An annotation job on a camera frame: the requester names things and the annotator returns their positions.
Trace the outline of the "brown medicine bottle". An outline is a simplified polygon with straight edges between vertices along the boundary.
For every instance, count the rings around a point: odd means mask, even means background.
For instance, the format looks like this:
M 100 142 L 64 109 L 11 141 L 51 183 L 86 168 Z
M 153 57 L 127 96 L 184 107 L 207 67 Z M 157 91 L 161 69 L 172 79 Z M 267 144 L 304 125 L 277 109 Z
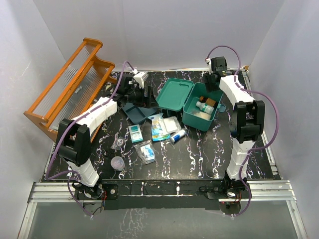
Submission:
M 216 105 L 216 101 L 211 99 L 211 98 L 208 98 L 208 97 L 201 96 L 199 98 L 199 100 L 200 100 L 201 103 L 205 103 L 205 104 L 207 104 L 207 105 L 209 105 L 211 107 L 215 107 L 215 105 Z

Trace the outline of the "white green-label bottle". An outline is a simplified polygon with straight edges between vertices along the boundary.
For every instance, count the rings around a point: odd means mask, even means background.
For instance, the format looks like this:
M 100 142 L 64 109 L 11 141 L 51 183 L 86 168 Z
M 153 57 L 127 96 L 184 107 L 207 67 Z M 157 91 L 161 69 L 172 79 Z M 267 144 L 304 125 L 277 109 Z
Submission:
M 195 104 L 201 111 L 203 111 L 206 114 L 212 115 L 214 112 L 214 107 L 206 104 L 206 103 L 201 103 L 200 101 L 196 102 Z

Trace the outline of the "blue cotton swab bag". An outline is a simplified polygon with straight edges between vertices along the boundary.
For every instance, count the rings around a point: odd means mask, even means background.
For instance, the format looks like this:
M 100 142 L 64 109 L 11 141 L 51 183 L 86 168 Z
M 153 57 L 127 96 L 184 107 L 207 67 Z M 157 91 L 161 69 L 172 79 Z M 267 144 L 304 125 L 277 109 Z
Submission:
M 148 119 L 151 120 L 151 133 L 152 133 L 152 141 L 162 141 L 170 138 L 170 134 L 167 133 L 164 129 L 162 129 L 160 125 L 160 121 L 163 120 L 163 113 L 149 116 Z

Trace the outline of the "green medicine box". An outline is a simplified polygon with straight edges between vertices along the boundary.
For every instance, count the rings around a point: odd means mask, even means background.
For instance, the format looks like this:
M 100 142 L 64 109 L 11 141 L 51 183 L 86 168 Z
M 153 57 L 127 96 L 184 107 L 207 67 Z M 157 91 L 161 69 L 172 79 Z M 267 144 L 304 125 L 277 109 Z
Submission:
M 201 96 L 217 102 L 209 120 L 196 116 L 200 109 L 195 105 Z M 182 111 L 182 123 L 201 131 L 208 131 L 221 106 L 223 92 L 221 90 L 207 92 L 203 83 L 190 80 L 169 78 L 161 89 L 156 101 L 160 109 L 174 112 Z

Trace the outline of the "cotton ball bag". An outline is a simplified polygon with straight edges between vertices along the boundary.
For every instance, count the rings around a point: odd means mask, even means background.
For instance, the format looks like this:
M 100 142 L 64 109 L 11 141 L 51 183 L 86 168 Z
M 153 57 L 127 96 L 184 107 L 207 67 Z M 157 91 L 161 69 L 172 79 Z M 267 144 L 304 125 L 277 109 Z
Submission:
M 199 117 L 201 119 L 204 119 L 204 120 L 210 120 L 211 119 L 211 115 L 210 114 L 207 114 L 205 112 L 202 112 L 202 111 L 193 111 L 192 114 L 196 117 Z

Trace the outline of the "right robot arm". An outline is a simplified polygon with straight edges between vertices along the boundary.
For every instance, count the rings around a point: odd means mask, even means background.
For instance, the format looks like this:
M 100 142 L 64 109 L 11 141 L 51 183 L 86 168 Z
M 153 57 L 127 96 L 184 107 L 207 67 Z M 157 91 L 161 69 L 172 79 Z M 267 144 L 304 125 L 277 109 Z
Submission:
M 224 57 L 206 58 L 208 72 L 203 74 L 207 92 L 221 90 L 233 107 L 230 121 L 232 153 L 220 192 L 232 198 L 247 189 L 246 170 L 251 150 L 264 130 L 265 103 L 255 100 L 238 80 L 238 73 L 225 75 Z

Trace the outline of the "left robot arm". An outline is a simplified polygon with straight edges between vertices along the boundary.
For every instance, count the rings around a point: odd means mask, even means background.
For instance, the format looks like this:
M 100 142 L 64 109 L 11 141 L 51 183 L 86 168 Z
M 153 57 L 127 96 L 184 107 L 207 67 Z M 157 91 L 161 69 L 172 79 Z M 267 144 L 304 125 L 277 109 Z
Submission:
M 98 127 L 127 103 L 146 109 L 158 106 L 152 86 L 139 76 L 123 75 L 105 97 L 100 97 L 84 113 L 59 123 L 54 155 L 64 159 L 71 168 L 78 182 L 73 187 L 89 198 L 97 199 L 103 193 L 100 177 L 90 160 L 91 140 Z

